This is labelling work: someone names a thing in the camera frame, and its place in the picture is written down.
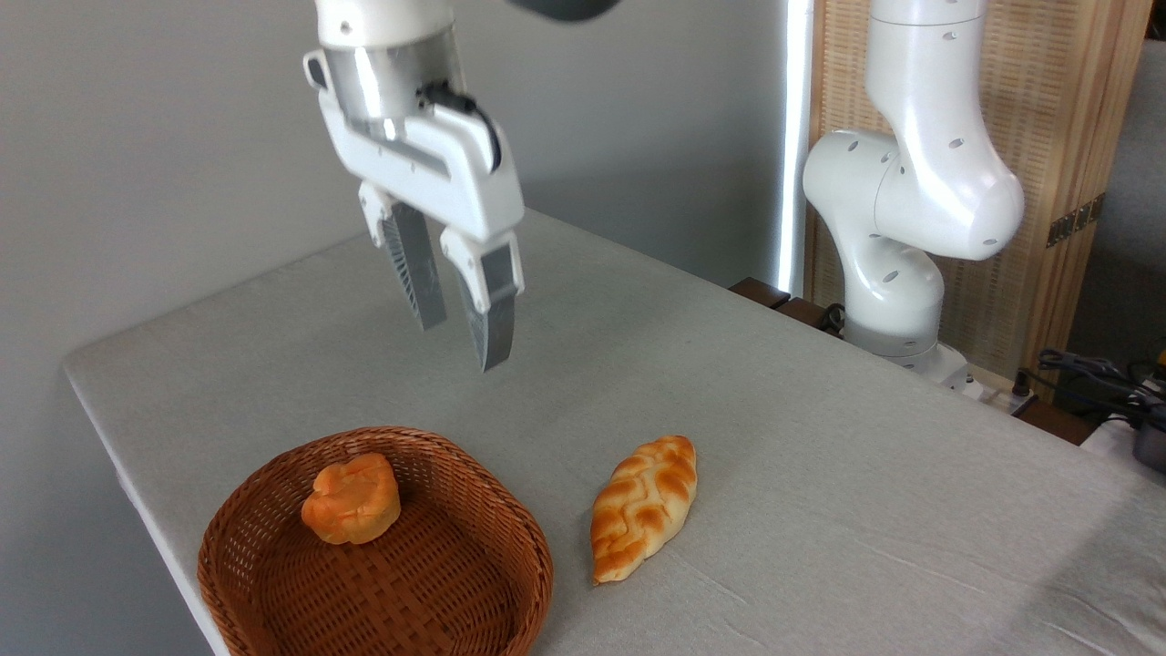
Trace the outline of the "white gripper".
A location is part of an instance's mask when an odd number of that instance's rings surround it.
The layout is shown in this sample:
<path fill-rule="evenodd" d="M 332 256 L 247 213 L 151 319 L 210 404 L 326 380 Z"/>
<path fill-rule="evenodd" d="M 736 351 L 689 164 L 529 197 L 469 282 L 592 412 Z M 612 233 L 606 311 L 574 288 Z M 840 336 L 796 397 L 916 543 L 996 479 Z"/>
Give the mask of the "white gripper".
<path fill-rule="evenodd" d="M 517 296 L 525 290 L 517 224 L 525 204 L 503 132 L 493 165 L 487 125 L 447 107 L 395 121 L 394 137 L 375 140 L 347 124 L 339 105 L 318 105 L 342 165 L 363 182 L 363 219 L 375 248 L 391 259 L 403 298 L 424 331 L 447 320 L 424 216 L 448 227 L 442 253 L 461 282 L 464 312 L 482 371 L 506 362 L 514 340 Z"/>

